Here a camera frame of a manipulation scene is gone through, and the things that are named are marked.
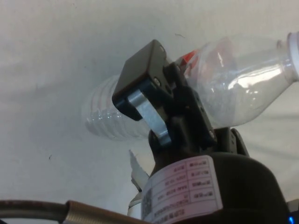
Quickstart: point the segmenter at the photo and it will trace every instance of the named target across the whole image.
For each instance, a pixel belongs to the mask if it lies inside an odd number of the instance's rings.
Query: plastic bottle
[[[184,75],[203,103],[213,128],[237,126],[260,115],[299,79],[299,34],[286,41],[236,35],[182,57]],[[144,121],[133,121],[112,104],[119,76],[104,81],[83,108],[87,128],[113,139],[147,137]]]
[[[146,138],[150,128],[144,120],[126,117],[112,103],[118,78],[119,75],[114,75],[106,79],[87,97],[82,107],[85,126],[95,135],[114,140]]]
[[[238,35],[205,45],[185,77],[199,94],[214,128],[237,126],[260,115],[299,74],[299,35],[287,40]]]

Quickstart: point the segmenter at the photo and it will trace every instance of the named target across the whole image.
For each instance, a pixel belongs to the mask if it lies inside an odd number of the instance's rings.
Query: bottle cap
[[[299,81],[299,32],[289,33],[288,45],[289,45],[291,60],[296,71],[297,81]]]

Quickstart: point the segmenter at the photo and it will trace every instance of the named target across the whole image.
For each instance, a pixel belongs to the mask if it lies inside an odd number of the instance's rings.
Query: white backdrop
[[[152,39],[174,60],[226,35],[285,39],[299,30],[298,8],[297,0],[0,0],[0,199],[73,199],[126,213],[135,195],[128,150],[152,164],[150,149],[88,133],[80,117],[88,93]],[[238,128],[287,200],[299,198],[298,94],[294,84]]]

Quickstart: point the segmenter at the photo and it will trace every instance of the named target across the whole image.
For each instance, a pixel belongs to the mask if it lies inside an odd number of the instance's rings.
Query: blue led light
[[[295,224],[294,218],[293,217],[289,217],[289,223],[290,224]]]

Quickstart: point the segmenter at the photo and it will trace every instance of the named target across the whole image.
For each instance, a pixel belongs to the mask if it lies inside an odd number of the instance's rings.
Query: white label
[[[142,191],[142,220],[171,224],[223,208],[213,159],[175,162],[156,172]]]

